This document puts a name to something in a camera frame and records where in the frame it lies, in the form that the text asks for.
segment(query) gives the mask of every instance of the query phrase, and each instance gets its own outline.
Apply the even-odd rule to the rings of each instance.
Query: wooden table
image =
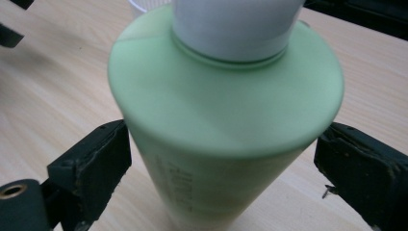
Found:
[[[408,42],[303,10],[344,68],[336,121],[408,153]],[[25,35],[0,47],[0,185],[47,178],[46,165],[97,126],[121,118],[107,81],[115,38],[132,20],[125,0],[0,0],[0,22]],[[313,164],[311,145],[238,218],[232,231],[370,230]],[[136,147],[133,165],[91,230],[174,230]]]

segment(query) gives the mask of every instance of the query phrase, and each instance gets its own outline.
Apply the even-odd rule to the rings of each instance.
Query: bottle shoulder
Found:
[[[160,30],[135,37],[146,22],[134,22],[110,57],[111,89],[135,130],[191,149],[279,152],[307,146],[334,119],[342,71],[310,28],[297,23],[275,61],[213,64],[180,49],[163,11]]]

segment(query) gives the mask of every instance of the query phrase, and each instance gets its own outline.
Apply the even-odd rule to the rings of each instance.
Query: green bottle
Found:
[[[112,92],[180,230],[227,229],[336,116],[342,71],[302,4],[176,0],[116,41]]]

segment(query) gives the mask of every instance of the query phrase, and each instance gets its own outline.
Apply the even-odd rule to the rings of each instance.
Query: bottle neck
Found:
[[[181,41],[174,32],[172,32],[172,40],[175,43],[176,47],[181,52],[192,57],[198,62],[209,64],[212,66],[222,67],[222,68],[229,68],[229,69],[251,69],[251,68],[258,68],[258,67],[272,64],[284,56],[286,52],[286,48],[287,48],[287,46],[285,46],[284,49],[282,49],[280,52],[266,59],[262,59],[258,61],[248,61],[248,62],[233,62],[233,61],[225,61],[222,59],[213,58],[213,57],[210,57],[206,54],[200,53],[192,49],[191,47],[186,45],[183,41]]]
[[[191,49],[233,63],[273,58],[288,45],[304,0],[174,0],[173,30]]]

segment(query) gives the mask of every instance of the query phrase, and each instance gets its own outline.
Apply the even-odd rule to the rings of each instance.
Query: bottle cap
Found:
[[[304,0],[173,0],[173,30],[191,49],[228,62],[283,51]]]

